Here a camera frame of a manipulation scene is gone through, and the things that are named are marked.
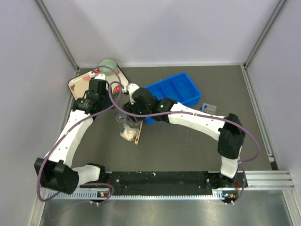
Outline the clear glass beaker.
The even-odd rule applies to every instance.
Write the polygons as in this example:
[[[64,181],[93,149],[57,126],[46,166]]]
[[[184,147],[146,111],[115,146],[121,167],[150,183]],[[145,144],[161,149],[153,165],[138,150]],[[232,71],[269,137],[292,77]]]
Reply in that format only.
[[[121,112],[121,111],[117,111],[115,113],[115,119],[117,122],[124,122],[127,124],[132,124],[130,118],[128,115],[126,115],[125,113]]]

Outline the blue plastic divided bin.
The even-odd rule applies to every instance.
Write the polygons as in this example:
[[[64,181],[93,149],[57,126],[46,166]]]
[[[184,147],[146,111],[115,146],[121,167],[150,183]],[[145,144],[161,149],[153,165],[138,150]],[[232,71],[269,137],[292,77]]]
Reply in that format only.
[[[159,100],[170,98],[187,107],[197,105],[202,96],[198,87],[185,72],[162,79],[145,88]]]

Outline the clear acrylic tube rack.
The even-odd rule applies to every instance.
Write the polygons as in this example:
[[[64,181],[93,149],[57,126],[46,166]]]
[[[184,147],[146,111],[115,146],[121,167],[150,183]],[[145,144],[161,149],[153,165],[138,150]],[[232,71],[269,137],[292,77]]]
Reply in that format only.
[[[217,106],[203,103],[202,107],[203,107],[203,110],[202,111],[200,110],[201,112],[204,112],[204,113],[207,113],[210,115],[215,115]]]

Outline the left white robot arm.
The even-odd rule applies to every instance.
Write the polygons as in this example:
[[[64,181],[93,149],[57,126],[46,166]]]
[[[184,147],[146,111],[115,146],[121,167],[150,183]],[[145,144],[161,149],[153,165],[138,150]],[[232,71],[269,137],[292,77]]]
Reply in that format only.
[[[107,176],[99,167],[86,165],[83,169],[72,169],[71,165],[77,147],[96,114],[111,105],[108,84],[104,75],[96,76],[90,79],[83,97],[74,101],[68,121],[54,147],[34,163],[38,187],[72,194],[85,182],[91,181],[98,187],[106,183]]]

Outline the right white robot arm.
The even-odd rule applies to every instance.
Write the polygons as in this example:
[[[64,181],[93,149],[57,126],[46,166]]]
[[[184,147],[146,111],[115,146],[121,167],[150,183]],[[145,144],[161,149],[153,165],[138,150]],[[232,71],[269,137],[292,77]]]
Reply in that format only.
[[[132,120],[152,118],[169,124],[181,125],[207,134],[218,142],[221,155],[220,182],[231,186],[237,180],[238,160],[245,139],[241,123],[235,114],[227,117],[212,115],[189,108],[173,99],[158,99],[146,88],[129,84],[122,89],[129,102],[122,106]]]

